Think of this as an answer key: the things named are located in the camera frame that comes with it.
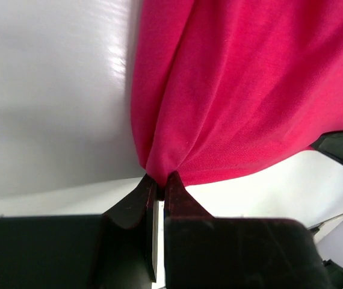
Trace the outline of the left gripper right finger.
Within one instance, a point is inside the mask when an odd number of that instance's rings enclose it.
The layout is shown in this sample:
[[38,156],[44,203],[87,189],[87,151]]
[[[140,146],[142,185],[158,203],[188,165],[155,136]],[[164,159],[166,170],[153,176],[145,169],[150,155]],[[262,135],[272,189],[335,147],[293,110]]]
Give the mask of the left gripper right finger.
[[185,189],[165,187],[167,288],[331,288],[312,234],[293,219],[219,218]]

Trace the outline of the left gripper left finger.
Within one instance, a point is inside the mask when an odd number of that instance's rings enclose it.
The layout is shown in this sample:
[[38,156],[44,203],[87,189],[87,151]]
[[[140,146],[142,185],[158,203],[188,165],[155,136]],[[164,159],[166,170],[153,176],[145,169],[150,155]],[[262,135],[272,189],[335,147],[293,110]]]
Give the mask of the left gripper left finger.
[[0,288],[150,288],[157,185],[100,215],[0,217]]

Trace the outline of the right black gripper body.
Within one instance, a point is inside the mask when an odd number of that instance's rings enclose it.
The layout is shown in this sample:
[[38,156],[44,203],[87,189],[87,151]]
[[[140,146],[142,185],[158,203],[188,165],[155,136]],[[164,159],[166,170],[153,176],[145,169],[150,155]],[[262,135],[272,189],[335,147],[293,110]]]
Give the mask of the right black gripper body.
[[343,267],[333,262],[331,259],[323,261],[332,285],[343,285]]

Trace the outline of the magenta t-shirt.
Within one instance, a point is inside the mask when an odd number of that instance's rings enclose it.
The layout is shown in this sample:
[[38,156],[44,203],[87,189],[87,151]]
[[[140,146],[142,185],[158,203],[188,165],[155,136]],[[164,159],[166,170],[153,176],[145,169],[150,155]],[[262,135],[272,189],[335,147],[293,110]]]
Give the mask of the magenta t-shirt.
[[144,1],[131,125],[159,185],[249,175],[343,130],[343,1]]

